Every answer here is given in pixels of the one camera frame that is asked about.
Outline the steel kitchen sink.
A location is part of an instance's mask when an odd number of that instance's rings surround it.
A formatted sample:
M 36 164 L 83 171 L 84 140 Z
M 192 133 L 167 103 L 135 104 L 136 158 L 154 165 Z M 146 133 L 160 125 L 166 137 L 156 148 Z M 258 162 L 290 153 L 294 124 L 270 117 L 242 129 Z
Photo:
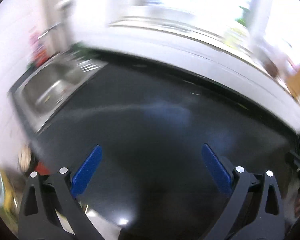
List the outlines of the steel kitchen sink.
M 59 53 L 35 70 L 13 93 L 17 106 L 39 133 L 70 97 L 108 65 L 73 53 Z

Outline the yellow box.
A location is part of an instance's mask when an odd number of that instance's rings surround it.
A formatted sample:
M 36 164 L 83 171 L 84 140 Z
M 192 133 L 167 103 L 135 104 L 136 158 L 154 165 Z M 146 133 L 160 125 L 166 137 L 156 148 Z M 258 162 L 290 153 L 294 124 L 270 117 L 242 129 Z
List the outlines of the yellow box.
M 14 187 L 12 186 L 6 172 L 0 168 L 0 194 L 2 198 L 2 208 L 10 216 L 18 217 L 18 202 Z

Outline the red gift box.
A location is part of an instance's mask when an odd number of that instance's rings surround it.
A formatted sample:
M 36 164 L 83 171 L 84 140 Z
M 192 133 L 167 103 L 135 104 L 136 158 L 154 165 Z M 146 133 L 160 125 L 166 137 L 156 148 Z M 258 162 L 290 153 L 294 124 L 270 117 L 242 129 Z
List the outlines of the red gift box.
M 50 174 L 49 169 L 42 162 L 38 162 L 34 170 L 41 176 L 46 176 Z

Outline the floral lid clay pot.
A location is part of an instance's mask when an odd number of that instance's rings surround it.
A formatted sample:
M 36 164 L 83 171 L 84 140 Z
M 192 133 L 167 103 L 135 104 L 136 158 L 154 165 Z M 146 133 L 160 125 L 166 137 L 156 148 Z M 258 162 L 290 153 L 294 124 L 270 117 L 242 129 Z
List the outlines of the floral lid clay pot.
M 21 172 L 26 173 L 31 170 L 36 163 L 36 158 L 29 145 L 23 146 L 18 155 L 18 165 Z

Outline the bamboo tube container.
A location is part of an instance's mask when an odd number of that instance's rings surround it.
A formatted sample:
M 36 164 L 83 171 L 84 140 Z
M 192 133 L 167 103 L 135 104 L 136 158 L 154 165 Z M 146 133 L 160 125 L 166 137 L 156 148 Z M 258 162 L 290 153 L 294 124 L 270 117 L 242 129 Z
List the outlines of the bamboo tube container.
M 300 96 L 300 68 L 295 75 L 286 79 L 286 85 L 293 98 Z

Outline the pink dish soap bottle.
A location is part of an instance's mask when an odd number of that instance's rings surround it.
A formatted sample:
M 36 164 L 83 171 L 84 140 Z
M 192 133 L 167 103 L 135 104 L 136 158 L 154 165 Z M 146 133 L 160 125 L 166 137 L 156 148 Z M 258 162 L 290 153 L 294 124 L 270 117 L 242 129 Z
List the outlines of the pink dish soap bottle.
M 30 29 L 30 46 L 32 51 L 32 62 L 36 68 L 40 67 L 48 60 L 45 44 L 40 40 L 40 34 L 36 27 Z

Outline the chrome sink faucet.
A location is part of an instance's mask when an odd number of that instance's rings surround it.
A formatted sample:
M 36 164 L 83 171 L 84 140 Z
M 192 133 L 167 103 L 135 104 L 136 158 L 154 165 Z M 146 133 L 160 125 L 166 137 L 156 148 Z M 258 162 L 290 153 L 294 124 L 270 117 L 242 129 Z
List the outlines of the chrome sink faucet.
M 57 27 L 61 26 L 62 23 L 61 22 L 57 22 L 54 25 L 52 25 L 51 27 L 47 28 L 46 30 L 44 30 L 38 37 L 37 39 L 41 39 L 43 37 L 45 37 L 50 31 L 56 29 Z

